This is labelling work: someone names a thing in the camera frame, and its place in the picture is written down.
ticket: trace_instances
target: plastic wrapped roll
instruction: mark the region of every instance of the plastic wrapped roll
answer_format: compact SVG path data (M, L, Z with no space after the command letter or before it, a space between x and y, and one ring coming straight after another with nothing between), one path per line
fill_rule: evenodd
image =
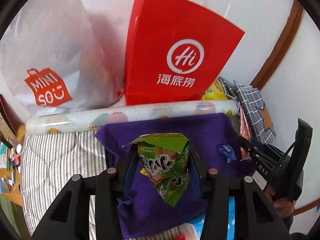
M111 107L72 114L56 114L30 119L27 133L52 134L99 130L108 123L134 122L157 118L188 116L196 114L225 113L237 115L233 100L184 101L137 106Z

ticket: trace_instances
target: red paper bag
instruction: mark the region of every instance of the red paper bag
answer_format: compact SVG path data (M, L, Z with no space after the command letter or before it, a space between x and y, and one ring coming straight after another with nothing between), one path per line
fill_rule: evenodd
M188 0L135 0L125 55L127 105L199 100L243 35Z
M72 100L63 79L50 68L40 72L32 68L27 73L30 77L24 81L31 88L38 106L60 106Z

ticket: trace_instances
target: green wrapper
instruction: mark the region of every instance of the green wrapper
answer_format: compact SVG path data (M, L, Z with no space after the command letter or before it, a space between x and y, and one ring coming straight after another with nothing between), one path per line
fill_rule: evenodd
M142 165L163 200L175 206L187 189L189 140L181 133L153 133L139 136Z

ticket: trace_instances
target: white circle logo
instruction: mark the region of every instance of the white circle logo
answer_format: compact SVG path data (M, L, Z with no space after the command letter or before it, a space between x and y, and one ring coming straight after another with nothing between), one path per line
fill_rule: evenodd
M189 74L201 65L203 58L204 49L200 42L193 39L184 39L178 41L169 49L167 64L175 73Z

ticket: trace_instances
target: translucent plastic bag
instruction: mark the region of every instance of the translucent plastic bag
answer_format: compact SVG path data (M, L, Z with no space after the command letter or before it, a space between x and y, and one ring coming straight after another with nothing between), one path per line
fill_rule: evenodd
M0 71L36 116L107 107L123 91L81 0L29 0L0 41Z

